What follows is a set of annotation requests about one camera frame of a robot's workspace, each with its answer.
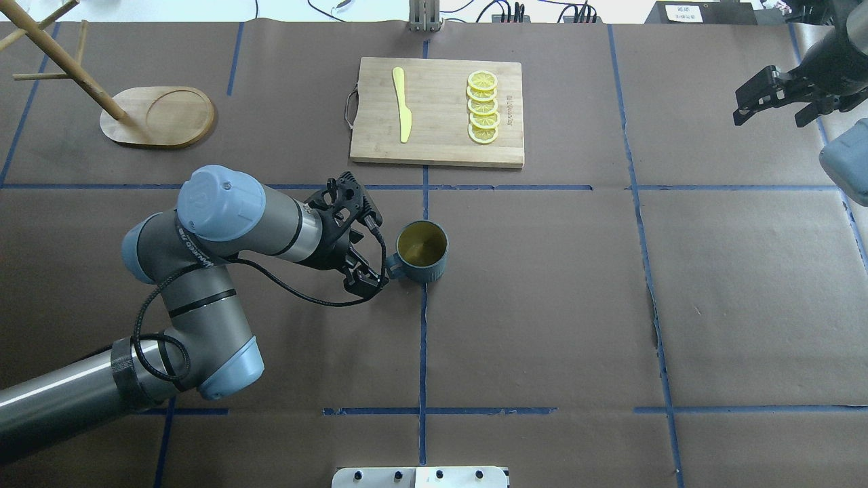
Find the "blue joint cover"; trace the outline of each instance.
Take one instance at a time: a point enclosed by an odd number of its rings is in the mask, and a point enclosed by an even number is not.
[[[256,178],[211,164],[193,172],[178,194],[178,219],[202,239],[238,239],[259,223],[266,192]]]
[[[868,119],[829,142],[819,153],[819,164],[847,196],[868,206]]]
[[[262,363],[256,336],[241,347],[199,386],[199,394],[206,400],[217,400],[239,392],[262,376],[266,369]]]
[[[138,281],[143,283],[148,283],[149,285],[154,284],[154,280],[145,274],[145,271],[141,269],[141,263],[139,262],[139,235],[141,234],[142,228],[145,227],[145,224],[148,223],[151,219],[159,215],[153,214],[147,219],[139,222],[139,225],[131,228],[127,235],[123,236],[123,242],[121,242],[121,258],[123,259],[124,266],[127,267],[130,273],[135,276]]]

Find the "cable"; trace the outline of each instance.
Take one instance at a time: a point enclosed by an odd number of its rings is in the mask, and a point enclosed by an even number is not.
[[[579,22],[580,23],[595,23],[596,22],[596,9],[591,6],[588,2],[585,2],[582,5],[582,11],[579,14]]]
[[[579,6],[576,5],[575,3],[571,3],[570,5],[567,5],[566,7],[564,7],[563,10],[561,10],[561,15],[557,16],[557,22],[556,23],[561,23],[561,19],[563,19],[563,14],[567,13],[567,10],[569,10],[570,7],[575,9],[575,16],[573,18],[579,17]]]
[[[334,20],[336,20],[336,21],[338,21],[338,22],[346,22],[346,20],[344,20],[344,19],[340,19],[340,18],[337,18],[337,17],[333,16],[332,14],[326,12],[325,10],[320,10],[320,9],[316,8],[316,7],[313,5],[313,3],[311,3],[311,0],[307,0],[307,4],[310,5],[312,9],[316,10],[317,12],[319,12],[320,14],[322,14],[322,15],[324,15],[324,16],[327,16],[327,17],[329,17],[329,18],[332,18],[332,19],[334,19]]]
[[[383,287],[385,287],[385,284],[388,282],[388,280],[386,279],[386,267],[385,267],[385,262],[386,262],[385,239],[383,238],[383,234],[380,232],[379,227],[377,227],[375,224],[373,224],[373,220],[371,220],[370,222],[368,222],[366,220],[365,224],[367,225],[368,229],[371,231],[371,234],[373,234],[373,236],[377,239],[377,242],[380,245],[380,275],[379,275],[377,287],[374,288],[373,292],[371,292],[370,295],[368,295],[364,298],[358,299],[358,300],[345,301],[345,302],[332,302],[332,301],[316,299],[316,298],[313,298],[311,296],[305,295],[304,293],[301,293],[300,291],[290,287],[289,285],[287,285],[286,283],[281,281],[280,278],[278,278],[277,276],[274,276],[270,271],[268,271],[263,266],[261,266],[259,263],[256,263],[256,262],[251,261],[251,260],[241,259],[241,258],[228,258],[227,261],[230,263],[233,263],[233,264],[243,264],[245,266],[252,267],[253,269],[264,274],[269,280],[273,281],[278,286],[285,289],[287,292],[292,293],[293,295],[301,298],[302,300],[307,300],[307,301],[310,301],[312,303],[315,303],[318,305],[323,305],[326,307],[349,307],[352,305],[358,305],[359,303],[365,303],[366,301],[374,298],[374,296],[376,296],[377,293],[380,293],[383,290]],[[151,373],[156,378],[162,379],[164,381],[173,381],[173,382],[181,381],[182,379],[184,379],[187,376],[187,374],[190,372],[190,353],[187,350],[187,348],[183,345],[183,343],[181,343],[179,340],[177,340],[176,338],[174,338],[170,335],[166,335],[163,333],[142,334],[141,333],[141,326],[145,320],[145,313],[148,311],[148,307],[150,307],[151,302],[153,302],[154,299],[160,293],[162,293],[162,291],[164,289],[166,289],[166,287],[171,285],[172,282],[174,282],[175,280],[177,280],[178,278],[180,278],[184,274],[187,274],[191,271],[195,271],[197,269],[202,269],[202,266],[200,264],[194,264],[191,266],[187,266],[187,267],[184,267],[182,269],[179,269],[178,271],[175,271],[174,273],[170,274],[165,280],[161,281],[160,284],[157,285],[157,287],[154,289],[154,291],[151,292],[150,295],[148,295],[148,297],[145,299],[144,303],[141,304],[141,307],[139,308],[139,314],[135,319],[135,325],[133,326],[133,335],[130,337],[130,341],[133,345],[133,348],[135,349],[135,357],[139,360],[142,367],[144,367],[145,370],[148,371],[148,373]],[[181,374],[166,374],[166,373],[160,371],[159,369],[155,368],[150,363],[150,361],[148,361],[148,358],[145,356],[144,350],[141,348],[141,340],[143,340],[143,339],[145,339],[145,340],[162,340],[163,342],[168,342],[169,344],[172,344],[173,346],[177,347],[178,352],[181,353],[181,357],[184,359],[183,372]],[[100,349],[96,352],[93,352],[93,353],[85,356],[82,359],[86,359],[90,356],[93,356],[93,355],[96,355],[99,353],[103,353],[105,351],[108,351],[110,348],[111,348],[111,346],[104,347],[103,349]]]
[[[488,5],[485,5],[485,8],[483,9],[483,11],[479,12],[479,16],[477,17],[477,20],[476,20],[477,23],[479,22],[479,19],[483,18],[483,14],[485,13],[485,11],[488,10],[489,7],[491,5],[494,5],[495,3],[500,5],[500,21],[501,22],[503,22],[504,16],[512,16],[512,7],[510,6],[509,2],[507,2],[506,0],[492,0],[491,3],[489,3]],[[507,10],[505,10],[503,8],[504,3],[506,3],[506,9]]]
[[[269,280],[271,280],[275,284],[277,284],[277,286],[279,286],[279,287],[283,288],[284,290],[286,290],[287,292],[292,293],[293,295],[301,298],[302,300],[306,300],[306,301],[309,301],[311,303],[315,303],[317,305],[323,305],[325,307],[350,307],[352,305],[358,305],[359,303],[365,303],[366,301],[374,298],[374,296],[376,296],[377,293],[380,293],[380,291],[383,290],[383,287],[385,286],[385,283],[386,283],[386,279],[385,279],[385,273],[386,273],[386,270],[385,270],[385,260],[386,260],[385,240],[383,239],[383,235],[380,233],[379,228],[373,227],[373,228],[369,228],[369,229],[371,230],[371,234],[373,234],[374,237],[377,238],[377,242],[379,242],[379,245],[380,245],[380,250],[381,250],[380,278],[379,278],[379,282],[377,284],[377,288],[375,288],[374,291],[370,295],[368,295],[364,298],[360,298],[358,300],[333,302],[333,301],[326,301],[326,300],[320,300],[317,298],[313,298],[312,296],[301,293],[300,291],[296,290],[295,288],[290,287],[289,285],[287,285],[286,283],[281,281],[280,278],[278,278],[277,276],[274,276],[270,271],[268,271],[262,265],[260,265],[259,263],[255,262],[255,261],[245,260],[245,259],[241,259],[241,258],[230,258],[230,259],[228,259],[228,261],[233,263],[233,264],[243,264],[245,266],[252,267],[256,271],[259,271],[260,273],[264,274]]]
[[[474,1],[475,0],[470,0],[468,3],[465,3],[464,5],[462,5],[461,7],[458,7],[455,10],[440,10],[440,13],[441,14],[454,14],[455,12],[460,12],[461,10],[464,10],[467,7],[469,7],[470,4],[473,3]]]
[[[579,9],[579,15],[573,18],[573,23],[586,23],[585,16],[590,17],[588,12],[588,0],[585,0],[585,3],[582,4],[582,7]]]
[[[163,381],[181,381],[184,377],[187,376],[187,373],[190,372],[190,353],[187,351],[187,348],[184,347],[183,344],[176,338],[165,335],[161,333],[148,333],[141,334],[141,323],[145,320],[145,312],[148,311],[148,307],[151,305],[151,302],[157,298],[157,295],[162,293],[166,287],[172,284],[173,281],[177,280],[184,274],[187,274],[191,271],[195,271],[196,269],[202,268],[199,264],[194,264],[192,266],[187,266],[175,271],[170,274],[165,280],[161,281],[157,288],[151,292],[150,295],[145,299],[145,302],[141,304],[141,308],[139,308],[139,315],[135,318],[135,326],[133,327],[133,335],[130,338],[130,341],[133,344],[133,348],[135,349],[135,357],[139,360],[142,367],[145,368],[148,373],[153,374],[155,377],[162,379]],[[181,353],[181,357],[184,359],[184,371],[181,374],[165,374],[159,369],[155,368],[151,365],[148,358],[145,357],[144,351],[141,349],[141,340],[142,339],[153,339],[153,340],[162,340],[164,342],[168,342],[173,346],[178,348],[178,351]]]

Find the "wooden base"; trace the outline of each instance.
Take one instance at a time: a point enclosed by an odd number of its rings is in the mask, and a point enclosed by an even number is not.
[[[109,139],[143,148],[185,148],[214,125],[214,105],[191,87],[125,89],[114,100],[127,115],[115,120],[103,110],[100,128]]]

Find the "yellow knife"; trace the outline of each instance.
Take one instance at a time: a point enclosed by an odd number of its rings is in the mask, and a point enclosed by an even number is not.
[[[391,71],[391,79],[395,82],[395,94],[398,95],[398,117],[401,121],[401,142],[410,139],[410,128],[413,126],[413,114],[407,108],[404,100],[404,68],[396,66]]]

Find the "mug handle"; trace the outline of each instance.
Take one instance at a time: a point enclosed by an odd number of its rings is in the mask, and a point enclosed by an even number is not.
[[[389,278],[392,279],[404,278],[406,276],[404,266],[402,266],[401,260],[398,258],[398,253],[385,259],[385,271],[389,275]]]

